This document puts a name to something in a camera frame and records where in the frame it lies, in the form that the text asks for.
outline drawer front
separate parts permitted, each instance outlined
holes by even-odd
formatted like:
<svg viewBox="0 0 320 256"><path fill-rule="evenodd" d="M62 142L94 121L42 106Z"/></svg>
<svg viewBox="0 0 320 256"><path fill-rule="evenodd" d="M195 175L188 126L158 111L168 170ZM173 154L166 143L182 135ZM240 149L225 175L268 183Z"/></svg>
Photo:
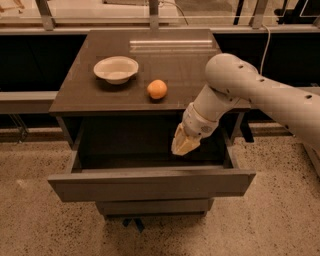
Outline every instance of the drawer front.
<svg viewBox="0 0 320 256"><path fill-rule="evenodd" d="M136 201L242 196L254 175L241 169L130 168L57 174L48 181L63 202Z"/></svg>

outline open drawer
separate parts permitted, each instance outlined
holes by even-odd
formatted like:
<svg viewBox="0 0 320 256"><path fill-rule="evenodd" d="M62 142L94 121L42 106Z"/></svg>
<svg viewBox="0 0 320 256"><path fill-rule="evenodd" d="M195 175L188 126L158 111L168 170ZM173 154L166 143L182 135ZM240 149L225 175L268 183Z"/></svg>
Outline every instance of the open drawer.
<svg viewBox="0 0 320 256"><path fill-rule="evenodd" d="M70 169L51 175L49 183L63 202L94 201L104 216L203 214L214 197L244 195L255 172L233 166L222 129L186 156L172 155L181 115L83 117Z"/></svg>

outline bowl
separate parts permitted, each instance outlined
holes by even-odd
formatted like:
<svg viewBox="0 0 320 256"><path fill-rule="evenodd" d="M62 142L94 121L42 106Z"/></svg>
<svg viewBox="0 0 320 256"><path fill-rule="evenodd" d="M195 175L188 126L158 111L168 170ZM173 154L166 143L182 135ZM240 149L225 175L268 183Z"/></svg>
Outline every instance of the bowl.
<svg viewBox="0 0 320 256"><path fill-rule="evenodd" d="M139 64L128 57L114 56L99 61L93 68L97 77L110 84L123 84L138 73Z"/></svg>

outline cabinet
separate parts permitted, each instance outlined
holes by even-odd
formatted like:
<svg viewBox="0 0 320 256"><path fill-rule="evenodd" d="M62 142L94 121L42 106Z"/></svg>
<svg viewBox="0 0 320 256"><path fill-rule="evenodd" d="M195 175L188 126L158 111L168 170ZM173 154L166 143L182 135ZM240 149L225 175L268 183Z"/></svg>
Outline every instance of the cabinet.
<svg viewBox="0 0 320 256"><path fill-rule="evenodd" d="M234 166L222 128L194 152L171 154L217 53L209 30L91 31L50 108L72 149L67 173L48 178L60 199L94 201L102 215L122 216L205 214L214 197L243 195L255 172ZM123 85L95 77L94 65L111 56L135 59L138 74ZM155 79L168 85L158 101L146 93Z"/></svg>

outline floor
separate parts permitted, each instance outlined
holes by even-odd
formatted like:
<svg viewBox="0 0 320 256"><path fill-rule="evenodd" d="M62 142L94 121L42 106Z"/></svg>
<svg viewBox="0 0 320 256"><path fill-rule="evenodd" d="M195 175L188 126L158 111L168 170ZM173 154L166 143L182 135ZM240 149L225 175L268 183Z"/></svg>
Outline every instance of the floor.
<svg viewBox="0 0 320 256"><path fill-rule="evenodd" d="M258 134L235 141L257 172L244 197L216 199L206 217L144 217L139 233L93 203L59 201L46 181L71 155L58 128L23 143L0 132L0 255L320 255L320 180L302 144Z"/></svg>

